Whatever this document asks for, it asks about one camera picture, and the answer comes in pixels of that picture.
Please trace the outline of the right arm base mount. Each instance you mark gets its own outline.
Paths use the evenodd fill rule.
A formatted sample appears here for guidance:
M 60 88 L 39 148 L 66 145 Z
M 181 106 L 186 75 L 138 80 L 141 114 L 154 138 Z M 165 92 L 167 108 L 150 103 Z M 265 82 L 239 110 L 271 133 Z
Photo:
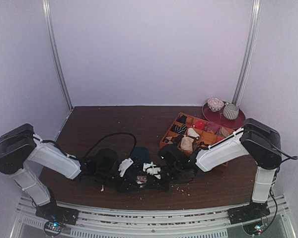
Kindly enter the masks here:
M 268 218 L 268 203 L 254 203 L 228 209 L 230 224 L 243 223 L 243 230 L 250 236 L 260 235 L 266 228 L 263 218 Z

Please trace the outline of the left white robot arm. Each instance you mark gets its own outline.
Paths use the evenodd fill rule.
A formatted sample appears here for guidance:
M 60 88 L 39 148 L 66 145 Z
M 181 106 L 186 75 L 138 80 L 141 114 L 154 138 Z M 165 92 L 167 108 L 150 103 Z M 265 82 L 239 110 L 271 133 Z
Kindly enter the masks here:
M 114 168 L 119 156 L 112 149 L 92 150 L 108 134 L 97 141 L 82 158 L 66 153 L 57 142 L 42 139 L 31 124 L 25 123 L 0 137 L 0 173 L 13 178 L 15 183 L 32 199 L 37 214 L 57 220 L 65 214 L 56 203 L 53 192 L 44 185 L 27 162 L 35 162 L 58 172 L 71 180 L 96 179 L 107 182 L 114 179 Z

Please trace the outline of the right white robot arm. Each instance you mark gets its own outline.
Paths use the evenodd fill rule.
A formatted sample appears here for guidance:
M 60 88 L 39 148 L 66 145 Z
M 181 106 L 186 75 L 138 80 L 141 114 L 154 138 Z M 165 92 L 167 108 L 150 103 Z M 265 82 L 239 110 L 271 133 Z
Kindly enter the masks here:
M 257 165 L 251 203 L 245 207 L 245 215 L 255 219 L 264 210 L 268 200 L 274 176 L 282 163 L 280 134 L 271 127 L 248 118 L 241 128 L 225 139 L 196 149 L 186 156 L 172 144 L 163 146 L 158 151 L 169 172 L 184 174 L 189 170 L 200 169 L 209 172 L 213 168 L 241 156 L 251 156 Z

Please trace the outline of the dark green patterned sock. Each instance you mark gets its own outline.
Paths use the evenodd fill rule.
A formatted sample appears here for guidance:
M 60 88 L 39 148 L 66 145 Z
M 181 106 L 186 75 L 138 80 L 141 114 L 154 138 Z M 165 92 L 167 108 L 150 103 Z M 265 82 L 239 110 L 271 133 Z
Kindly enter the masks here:
M 144 172 L 144 163 L 150 162 L 148 148 L 137 146 L 131 154 L 131 159 L 134 162 L 132 165 L 132 176 L 135 181 L 136 188 L 145 188 L 149 181 L 148 173 Z

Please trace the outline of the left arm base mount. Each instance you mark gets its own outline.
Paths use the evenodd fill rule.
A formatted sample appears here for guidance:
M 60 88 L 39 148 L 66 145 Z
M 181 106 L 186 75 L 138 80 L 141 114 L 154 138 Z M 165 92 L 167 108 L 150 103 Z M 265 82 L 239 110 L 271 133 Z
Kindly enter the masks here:
M 47 220 L 43 225 L 43 231 L 48 237 L 54 238 L 60 235 L 67 225 L 76 224 L 79 211 L 77 209 L 60 206 L 52 208 L 38 206 L 35 215 Z

